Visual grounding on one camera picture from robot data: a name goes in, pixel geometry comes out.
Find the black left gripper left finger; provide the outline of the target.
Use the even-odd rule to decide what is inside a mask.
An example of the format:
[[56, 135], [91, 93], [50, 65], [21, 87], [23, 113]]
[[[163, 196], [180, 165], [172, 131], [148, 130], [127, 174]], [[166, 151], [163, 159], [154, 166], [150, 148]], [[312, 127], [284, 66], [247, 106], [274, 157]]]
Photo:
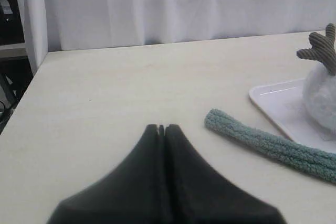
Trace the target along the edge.
[[61, 201], [48, 223], [164, 223], [163, 132], [147, 125], [112, 172]]

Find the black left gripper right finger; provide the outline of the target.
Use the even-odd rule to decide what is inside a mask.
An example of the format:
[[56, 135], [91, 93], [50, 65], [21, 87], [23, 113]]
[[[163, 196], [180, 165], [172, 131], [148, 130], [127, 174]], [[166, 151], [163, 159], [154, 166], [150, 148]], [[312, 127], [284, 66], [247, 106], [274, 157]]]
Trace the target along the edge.
[[280, 211], [207, 163], [178, 125], [165, 130], [165, 165], [175, 223], [285, 223]]

